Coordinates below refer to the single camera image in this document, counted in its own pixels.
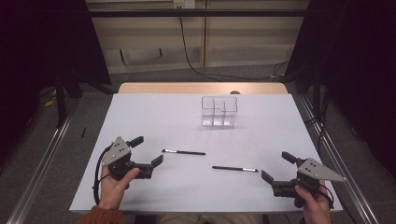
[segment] hand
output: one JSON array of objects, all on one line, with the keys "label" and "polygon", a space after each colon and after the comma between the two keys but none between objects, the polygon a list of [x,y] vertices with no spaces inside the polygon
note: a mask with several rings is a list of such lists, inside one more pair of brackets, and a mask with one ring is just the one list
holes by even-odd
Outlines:
[{"label": "hand", "polygon": [[[320,185],[324,186],[324,180],[320,180]],[[329,201],[319,195],[315,200],[311,193],[303,187],[296,185],[296,192],[305,200],[304,218],[306,224],[331,224]],[[319,190],[327,195],[327,191],[322,186]]]},{"label": "hand", "polygon": [[130,170],[126,176],[118,181],[110,174],[108,167],[102,168],[101,196],[98,207],[103,209],[119,209],[125,188],[138,174],[140,170],[134,168]]}]

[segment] aluminum rail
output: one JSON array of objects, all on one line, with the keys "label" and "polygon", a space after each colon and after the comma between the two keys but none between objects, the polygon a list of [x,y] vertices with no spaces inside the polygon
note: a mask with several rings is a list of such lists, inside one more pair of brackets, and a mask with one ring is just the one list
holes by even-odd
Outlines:
[{"label": "aluminum rail", "polygon": [[63,125],[55,130],[55,133],[49,143],[49,146],[47,147],[46,152],[44,153],[43,158],[41,159],[41,162],[35,169],[35,174],[31,178],[24,193],[20,197],[20,200],[18,201],[17,205],[9,216],[7,224],[22,224],[26,219],[30,207],[35,200],[35,196],[40,190],[48,168],[50,167],[52,159],[59,145],[61,144],[62,139],[64,138],[64,134],[66,133],[67,128],[70,124],[71,117],[76,112],[78,102],[79,99],[73,102],[73,104],[70,106],[71,108],[69,116],[66,117]]},{"label": "aluminum rail", "polygon": [[[311,102],[306,96],[303,96],[301,100],[303,102],[304,109],[306,110],[309,118],[313,119],[315,115],[313,112],[313,106]],[[320,135],[320,131],[323,127],[322,124],[315,122],[314,127],[318,135]],[[334,164],[337,172],[340,175],[346,177],[347,182],[344,183],[344,185],[353,203],[358,209],[364,223],[367,224],[378,223],[378,220],[376,219],[374,212],[370,207],[370,204],[367,202],[367,199],[361,192],[361,189],[358,187],[357,183],[355,182],[355,179],[352,177],[352,174],[348,171],[346,164],[341,158],[341,155],[338,153],[337,148],[335,147],[334,143],[332,142],[332,139],[330,138],[326,130],[324,130],[322,133],[322,143],[325,146],[325,149],[327,150],[327,153],[329,154],[330,159],[332,160],[332,163]]]}]

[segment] cable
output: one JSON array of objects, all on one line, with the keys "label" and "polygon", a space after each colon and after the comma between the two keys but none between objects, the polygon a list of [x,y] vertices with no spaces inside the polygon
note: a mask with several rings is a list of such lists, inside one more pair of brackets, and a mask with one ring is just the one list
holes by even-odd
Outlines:
[{"label": "cable", "polygon": [[55,91],[55,89],[56,89],[56,88],[53,87],[53,88],[51,88],[49,91],[46,91],[46,92],[42,93],[42,94],[40,95],[40,98],[43,97],[43,96],[45,96],[45,95],[47,95],[47,94],[49,94],[50,92]]},{"label": "cable", "polygon": [[285,216],[285,218],[288,220],[289,224],[291,224],[289,217],[286,214],[283,214],[283,216]]},{"label": "cable", "polygon": [[40,103],[38,105],[45,105],[45,104],[48,104],[48,103],[50,103],[51,101],[54,101],[54,100],[56,100],[56,95],[52,96],[51,98],[49,98],[48,101]]},{"label": "cable", "polygon": [[[331,192],[326,186],[324,186],[324,185],[321,185],[321,186],[322,186],[323,188],[325,188],[325,189],[330,193],[330,195],[332,196],[332,192]],[[321,196],[325,197],[325,198],[327,199],[327,201],[329,201],[329,208],[330,208],[330,209],[334,208],[334,206],[333,206],[333,204],[334,204],[334,197],[333,197],[333,196],[330,198],[329,195],[323,193],[323,192],[320,191],[320,190],[318,190],[318,193],[319,193]]]},{"label": "cable", "polygon": [[317,151],[318,151],[318,155],[321,157],[321,153],[320,153],[320,140],[323,137],[323,133],[325,131],[325,127],[326,127],[326,117],[327,117],[327,108],[329,107],[329,91],[326,89],[325,93],[323,95],[323,104],[322,107],[320,109],[320,118],[321,118],[321,127],[320,128],[320,133],[319,133],[319,137],[318,137],[318,144],[317,144]]},{"label": "cable", "polygon": [[276,73],[277,71],[284,65],[289,63],[289,61],[285,61],[283,63],[277,63],[276,65],[274,65],[274,69],[273,69],[273,77],[276,77]]},{"label": "cable", "polygon": [[[332,196],[332,192],[324,185],[321,185],[323,188],[325,188],[330,195]],[[341,200],[341,198],[339,197],[338,200],[340,201],[341,205],[344,207],[344,210],[346,210],[347,214],[350,216],[350,218],[352,219],[353,223],[357,224],[355,218],[352,216],[352,214],[350,213],[350,211],[347,209],[347,207],[344,205],[343,201]]]},{"label": "cable", "polygon": [[285,84],[285,83],[295,81],[297,79],[297,76],[299,76],[302,73],[306,73],[308,70],[309,70],[309,66],[302,65],[302,66],[298,67],[297,69],[295,69],[293,72],[289,73],[287,76],[282,77],[277,82]]},{"label": "cable", "polygon": [[187,53],[186,39],[185,39],[185,36],[184,36],[183,19],[182,19],[181,17],[179,17],[179,21],[180,21],[181,35],[182,35],[182,38],[183,38],[184,53],[185,53],[185,55],[186,55],[187,64],[189,65],[190,69],[191,69],[193,72],[195,72],[197,75],[199,75],[199,76],[201,76],[201,77],[210,78],[210,79],[215,80],[215,81],[217,81],[217,82],[221,82],[221,80],[218,80],[218,79],[216,79],[216,78],[213,78],[212,76],[215,76],[215,77],[239,78],[239,79],[251,80],[251,81],[261,81],[261,80],[265,80],[265,79],[268,79],[268,78],[272,77],[271,75],[270,75],[270,76],[267,76],[267,77],[258,77],[258,78],[254,78],[254,77],[236,77],[236,76],[230,76],[230,75],[224,75],[224,74],[203,73],[203,72],[199,72],[199,71],[195,70],[195,69],[192,67],[191,63],[190,63],[190,58],[189,58],[189,55],[188,55],[188,53]]},{"label": "cable", "polygon": [[93,198],[95,199],[96,204],[99,204],[99,183],[102,181],[103,178],[107,177],[105,175],[101,179],[98,180],[98,174],[99,174],[99,167],[102,162],[102,158],[105,156],[105,154],[111,149],[111,146],[105,148],[105,150],[102,152],[102,154],[99,157],[98,162],[96,163],[96,170],[95,170],[95,179],[93,181]]},{"label": "cable", "polygon": [[304,121],[304,124],[306,125],[307,123],[309,123],[308,125],[306,125],[305,127],[306,128],[309,128],[312,124],[314,124],[315,122],[317,121],[317,119],[316,118],[312,118],[312,119],[309,119],[309,120],[305,120]]},{"label": "cable", "polygon": [[198,223],[201,221],[201,217],[202,217],[201,215],[198,216],[198,219],[197,219],[197,221],[195,222],[195,224],[198,224]]}]

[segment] plastic container compartment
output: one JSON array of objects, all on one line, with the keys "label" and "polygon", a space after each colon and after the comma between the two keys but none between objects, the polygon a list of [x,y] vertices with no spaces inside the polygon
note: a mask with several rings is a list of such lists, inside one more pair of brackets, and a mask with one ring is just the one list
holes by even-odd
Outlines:
[{"label": "plastic container compartment", "polygon": [[203,126],[233,126],[238,106],[234,96],[202,97]]}]

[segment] white paper sheet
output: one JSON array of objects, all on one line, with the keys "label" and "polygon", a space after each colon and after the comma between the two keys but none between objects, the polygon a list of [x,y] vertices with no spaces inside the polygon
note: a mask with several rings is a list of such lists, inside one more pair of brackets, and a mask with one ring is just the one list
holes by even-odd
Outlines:
[{"label": "white paper sheet", "polygon": [[[293,199],[274,197],[261,173],[214,170],[212,166],[264,170],[275,180],[296,177],[296,165],[281,158],[288,151],[320,161],[297,107],[288,94],[236,95],[233,128],[201,124],[202,94],[116,94],[70,210],[84,213],[94,205],[92,185],[102,151],[117,136],[130,141],[132,161],[150,163],[162,150],[205,152],[205,156],[165,153],[151,179],[136,179],[120,209],[142,214],[269,213],[299,211]],[[334,210],[342,210],[334,194]]]}]

